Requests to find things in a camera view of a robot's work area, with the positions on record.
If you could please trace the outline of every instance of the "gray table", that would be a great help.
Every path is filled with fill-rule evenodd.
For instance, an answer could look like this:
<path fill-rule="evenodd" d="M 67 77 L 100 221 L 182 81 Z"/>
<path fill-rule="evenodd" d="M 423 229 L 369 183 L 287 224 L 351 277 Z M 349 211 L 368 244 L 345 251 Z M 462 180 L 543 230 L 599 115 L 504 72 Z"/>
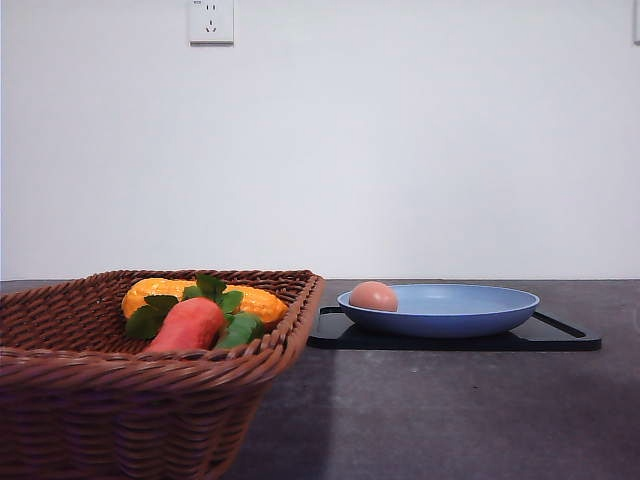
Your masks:
<path fill-rule="evenodd" d="M 356 283 L 328 281 L 323 304 Z M 602 334 L 602 350 L 308 347 L 224 479 L 640 478 L 640 280 L 473 283 L 537 294 L 544 311 Z"/>

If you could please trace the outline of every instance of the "egg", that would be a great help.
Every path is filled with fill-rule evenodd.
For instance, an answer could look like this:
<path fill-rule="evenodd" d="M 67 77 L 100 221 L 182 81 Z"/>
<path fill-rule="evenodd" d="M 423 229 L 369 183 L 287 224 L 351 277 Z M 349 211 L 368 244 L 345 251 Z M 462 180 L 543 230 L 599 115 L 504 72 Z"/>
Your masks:
<path fill-rule="evenodd" d="M 370 310 L 395 312 L 398 310 L 398 297 L 391 287 L 382 282 L 362 282 L 351 291 L 349 304 Z"/>

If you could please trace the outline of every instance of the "wicker basket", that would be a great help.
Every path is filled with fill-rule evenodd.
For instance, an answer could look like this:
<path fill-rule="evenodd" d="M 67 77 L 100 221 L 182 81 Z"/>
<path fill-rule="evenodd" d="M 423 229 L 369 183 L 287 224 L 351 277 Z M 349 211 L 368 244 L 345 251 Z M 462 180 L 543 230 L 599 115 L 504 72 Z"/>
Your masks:
<path fill-rule="evenodd" d="M 198 272 L 269 290 L 289 309 L 248 346 L 138 353 L 147 342 L 123 335 L 129 287 Z M 302 352 L 323 283 L 310 271 L 115 271 L 4 295 L 0 478 L 218 478 Z"/>

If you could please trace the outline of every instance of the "wall socket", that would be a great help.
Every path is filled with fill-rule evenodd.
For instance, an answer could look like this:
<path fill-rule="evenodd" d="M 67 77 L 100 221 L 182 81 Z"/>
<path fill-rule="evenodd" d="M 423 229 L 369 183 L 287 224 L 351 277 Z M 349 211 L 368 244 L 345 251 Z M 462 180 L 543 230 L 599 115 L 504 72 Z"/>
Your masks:
<path fill-rule="evenodd" d="M 191 45 L 232 45 L 234 0 L 189 0 Z"/>

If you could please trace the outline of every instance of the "black cutting board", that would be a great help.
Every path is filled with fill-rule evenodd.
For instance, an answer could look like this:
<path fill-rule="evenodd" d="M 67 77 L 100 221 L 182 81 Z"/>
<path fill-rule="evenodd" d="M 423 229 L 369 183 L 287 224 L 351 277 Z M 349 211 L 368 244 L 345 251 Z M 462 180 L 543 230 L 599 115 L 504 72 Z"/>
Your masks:
<path fill-rule="evenodd" d="M 420 338 L 368 331 L 349 320 L 340 307 L 322 307 L 307 345 L 341 350 L 540 352 L 598 350 L 602 346 L 602 339 L 587 329 L 537 311 L 519 327 L 499 335 L 473 338 Z"/>

